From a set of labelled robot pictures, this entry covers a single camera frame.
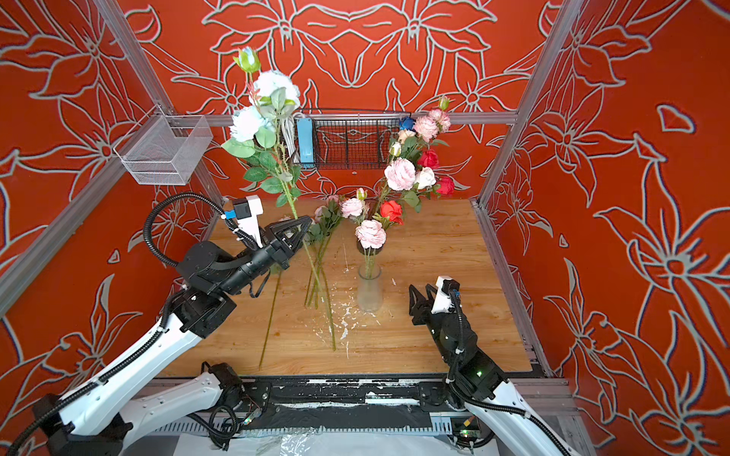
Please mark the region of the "pink carnation spray stem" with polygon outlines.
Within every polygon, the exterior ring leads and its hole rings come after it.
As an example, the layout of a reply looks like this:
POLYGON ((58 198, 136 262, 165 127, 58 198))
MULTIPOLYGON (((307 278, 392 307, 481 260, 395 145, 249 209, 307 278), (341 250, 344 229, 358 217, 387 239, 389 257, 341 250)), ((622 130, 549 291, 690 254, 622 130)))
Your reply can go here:
POLYGON ((430 109, 425 115, 415 119, 416 125, 414 126, 414 132, 416 133, 417 139, 414 145, 413 155, 409 161, 416 166, 420 166, 417 161, 422 152, 427 149, 435 150, 438 137, 450 130, 452 126, 451 118, 448 114, 450 104, 451 100, 447 96, 442 96, 438 100, 436 108, 430 109))

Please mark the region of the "brown ribbed glass vase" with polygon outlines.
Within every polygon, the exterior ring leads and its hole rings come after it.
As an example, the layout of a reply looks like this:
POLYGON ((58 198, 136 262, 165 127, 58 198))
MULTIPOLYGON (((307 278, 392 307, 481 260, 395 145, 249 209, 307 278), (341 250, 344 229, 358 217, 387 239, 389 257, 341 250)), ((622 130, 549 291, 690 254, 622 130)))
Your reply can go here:
POLYGON ((385 237, 364 237, 357 239, 357 250, 363 256, 376 256, 382 251, 385 242, 385 237))

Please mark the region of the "cream peach rose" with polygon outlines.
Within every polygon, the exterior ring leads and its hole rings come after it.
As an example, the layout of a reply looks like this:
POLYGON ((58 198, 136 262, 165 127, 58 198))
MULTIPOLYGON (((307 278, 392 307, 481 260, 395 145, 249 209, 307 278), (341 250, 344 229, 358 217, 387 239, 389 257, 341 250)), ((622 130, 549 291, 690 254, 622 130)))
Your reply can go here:
POLYGON ((391 138, 388 146, 388 165, 394 163, 397 159, 410 160, 413 155, 414 145, 416 144, 416 133, 410 129, 402 129, 391 138))

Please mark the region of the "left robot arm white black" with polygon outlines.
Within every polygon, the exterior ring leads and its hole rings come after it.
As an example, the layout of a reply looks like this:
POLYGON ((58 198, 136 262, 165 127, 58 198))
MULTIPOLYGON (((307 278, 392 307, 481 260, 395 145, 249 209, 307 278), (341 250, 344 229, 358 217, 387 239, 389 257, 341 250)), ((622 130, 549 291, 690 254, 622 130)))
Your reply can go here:
POLYGON ((158 203, 143 228, 144 242, 158 260, 172 266, 184 288, 167 299, 150 330, 79 387, 48 394, 33 407, 34 420, 8 452, 17 455, 42 431, 52 455, 119 455, 140 439, 187 417, 203 426, 221 450, 241 429, 238 406, 248 395, 226 363, 203 367, 199 376, 161 393, 136 395, 172 361, 213 334, 237 305, 242 291, 257 298, 256 279, 268 281, 273 267, 286 269, 304 245, 313 220, 308 216, 260 227, 258 197, 234 201, 230 211, 204 195, 184 192, 158 203), (152 239, 152 225, 167 207, 193 199, 210 206, 245 249, 232 256, 212 241, 201 241, 183 260, 169 258, 152 239))

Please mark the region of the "pale blue white flower stem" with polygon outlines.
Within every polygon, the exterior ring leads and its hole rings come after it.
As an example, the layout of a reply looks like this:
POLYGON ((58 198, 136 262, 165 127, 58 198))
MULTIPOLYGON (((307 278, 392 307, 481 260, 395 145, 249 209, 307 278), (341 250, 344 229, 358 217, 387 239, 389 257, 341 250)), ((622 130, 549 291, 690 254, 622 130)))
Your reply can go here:
POLYGON ((302 107, 300 89, 283 72, 264 70, 250 47, 235 51, 233 61, 245 75, 249 104, 233 114, 224 150, 248 164, 247 182, 297 217, 302 168, 294 164, 294 115, 302 107))

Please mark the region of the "large pink peony stem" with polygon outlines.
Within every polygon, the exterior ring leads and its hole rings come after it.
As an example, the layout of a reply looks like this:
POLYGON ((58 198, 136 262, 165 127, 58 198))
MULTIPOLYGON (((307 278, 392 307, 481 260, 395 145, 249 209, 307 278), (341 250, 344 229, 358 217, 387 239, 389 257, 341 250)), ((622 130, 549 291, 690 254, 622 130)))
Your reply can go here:
POLYGON ((408 159, 393 159, 376 184, 373 208, 368 215, 379 222, 403 224, 407 209, 419 212, 421 200, 435 196, 439 189, 440 184, 431 167, 416 165, 408 159))

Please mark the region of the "red rose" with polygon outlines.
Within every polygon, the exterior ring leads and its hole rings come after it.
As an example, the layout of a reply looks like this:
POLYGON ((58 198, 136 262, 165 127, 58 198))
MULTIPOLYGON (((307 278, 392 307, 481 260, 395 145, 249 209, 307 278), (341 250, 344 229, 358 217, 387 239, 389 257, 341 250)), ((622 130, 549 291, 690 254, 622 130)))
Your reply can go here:
POLYGON ((421 167, 429 167, 431 169, 437 169, 440 167, 438 154, 433 149, 423 151, 417 163, 421 167))
POLYGON ((433 186, 433 191, 442 197, 449 197, 455 191, 454 180, 450 176, 442 176, 433 186))

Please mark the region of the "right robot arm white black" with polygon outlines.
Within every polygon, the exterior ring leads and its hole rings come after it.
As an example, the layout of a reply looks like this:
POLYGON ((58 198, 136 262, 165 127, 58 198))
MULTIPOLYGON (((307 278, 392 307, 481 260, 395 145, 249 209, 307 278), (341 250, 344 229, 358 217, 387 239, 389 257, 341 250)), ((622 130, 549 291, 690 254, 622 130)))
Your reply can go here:
POLYGON ((460 284, 439 277, 409 289, 409 315, 424 326, 447 365, 446 401, 467 410, 515 455, 576 455, 578 451, 532 408, 509 376, 478 347, 462 306, 460 284))

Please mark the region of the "red pink mixed stem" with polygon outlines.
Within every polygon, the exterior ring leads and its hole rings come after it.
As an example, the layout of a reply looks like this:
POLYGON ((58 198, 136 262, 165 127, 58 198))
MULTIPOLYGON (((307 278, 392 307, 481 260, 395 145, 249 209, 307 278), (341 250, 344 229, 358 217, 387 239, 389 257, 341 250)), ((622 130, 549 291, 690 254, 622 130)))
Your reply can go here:
MULTIPOLYGON (((403 224, 403 208, 396 201, 385 201, 374 213, 370 212, 367 191, 359 188, 355 197, 341 203, 342 216, 355 224, 355 238, 380 238, 387 241, 387 230, 403 224)), ((376 256, 363 256, 365 263, 376 262, 376 256)))

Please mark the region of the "blue rose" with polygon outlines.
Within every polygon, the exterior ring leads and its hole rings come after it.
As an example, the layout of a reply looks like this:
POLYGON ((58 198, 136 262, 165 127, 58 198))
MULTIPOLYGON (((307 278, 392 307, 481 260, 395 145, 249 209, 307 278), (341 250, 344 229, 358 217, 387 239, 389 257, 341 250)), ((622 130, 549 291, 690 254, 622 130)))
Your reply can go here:
POLYGON ((406 131, 414 131, 416 120, 412 117, 404 117, 399 121, 399 129, 406 131))

